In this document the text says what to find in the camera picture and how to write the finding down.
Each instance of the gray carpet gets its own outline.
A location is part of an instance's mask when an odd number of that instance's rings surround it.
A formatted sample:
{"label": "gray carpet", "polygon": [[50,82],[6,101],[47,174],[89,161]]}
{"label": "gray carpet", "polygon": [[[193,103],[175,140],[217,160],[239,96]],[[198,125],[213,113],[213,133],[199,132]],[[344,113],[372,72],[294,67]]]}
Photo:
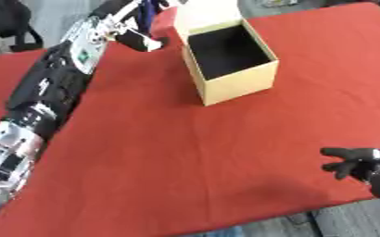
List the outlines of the gray carpet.
{"label": "gray carpet", "polygon": [[[44,36],[45,45],[59,42],[77,19],[88,14],[103,0],[22,0],[33,13],[32,25]],[[324,0],[303,0],[299,5],[266,8],[260,0],[240,0],[246,18],[276,15],[320,7]],[[323,237],[380,237],[380,202],[368,201],[321,210],[316,219]],[[274,218],[243,226],[248,237],[314,237],[304,215]]]}

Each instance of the black glove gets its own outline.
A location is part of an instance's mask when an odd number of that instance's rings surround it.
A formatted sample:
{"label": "black glove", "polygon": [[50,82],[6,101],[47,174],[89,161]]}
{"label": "black glove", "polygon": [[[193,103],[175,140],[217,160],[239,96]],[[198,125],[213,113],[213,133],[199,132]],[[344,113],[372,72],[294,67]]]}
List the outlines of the black glove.
{"label": "black glove", "polygon": [[170,4],[167,0],[150,0],[151,4],[154,6],[156,9],[157,13],[160,13],[162,11],[161,7],[169,7]]}
{"label": "black glove", "polygon": [[334,172],[338,180],[348,175],[358,181],[365,181],[372,185],[371,192],[380,198],[380,149],[373,148],[323,148],[324,156],[335,156],[343,159],[342,162],[323,165],[323,170]]}

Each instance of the black box lining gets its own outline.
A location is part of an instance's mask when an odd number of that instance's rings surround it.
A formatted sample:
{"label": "black box lining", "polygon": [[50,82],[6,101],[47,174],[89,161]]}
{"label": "black box lining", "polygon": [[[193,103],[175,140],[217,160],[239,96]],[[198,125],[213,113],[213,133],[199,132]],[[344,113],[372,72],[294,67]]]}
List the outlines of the black box lining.
{"label": "black box lining", "polygon": [[271,62],[243,25],[188,38],[206,80]]}

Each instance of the red table surface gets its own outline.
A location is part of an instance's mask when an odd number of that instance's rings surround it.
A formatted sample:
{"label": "red table surface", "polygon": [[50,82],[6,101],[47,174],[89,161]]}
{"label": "red table surface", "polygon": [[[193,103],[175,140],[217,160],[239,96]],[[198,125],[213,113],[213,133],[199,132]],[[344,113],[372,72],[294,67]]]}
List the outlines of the red table surface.
{"label": "red table surface", "polygon": [[[112,45],[0,236],[163,236],[371,198],[319,149],[380,148],[380,8],[250,23],[281,59],[274,88],[210,107],[179,47]],[[0,56],[0,116],[40,54]]]}

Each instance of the cardboard box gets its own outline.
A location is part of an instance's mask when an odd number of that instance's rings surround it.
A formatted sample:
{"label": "cardboard box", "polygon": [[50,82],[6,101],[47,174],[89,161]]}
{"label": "cardboard box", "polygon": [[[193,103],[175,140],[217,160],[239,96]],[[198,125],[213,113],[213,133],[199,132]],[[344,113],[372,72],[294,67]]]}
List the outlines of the cardboard box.
{"label": "cardboard box", "polygon": [[205,106],[272,87],[278,57],[245,19],[191,30],[184,25],[176,24],[184,61]]}

